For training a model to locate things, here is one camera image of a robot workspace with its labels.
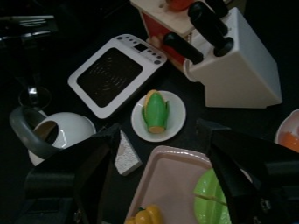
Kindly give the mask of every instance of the toy kettle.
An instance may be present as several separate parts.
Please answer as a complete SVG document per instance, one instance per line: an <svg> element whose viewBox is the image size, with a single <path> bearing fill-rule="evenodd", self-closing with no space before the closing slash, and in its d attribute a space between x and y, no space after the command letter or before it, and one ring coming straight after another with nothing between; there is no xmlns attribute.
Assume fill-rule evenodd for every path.
<svg viewBox="0 0 299 224"><path fill-rule="evenodd" d="M28 149L34 165L96 133L86 116L71 112L46 116L36 109L24 106L14 110L10 122Z"/></svg>

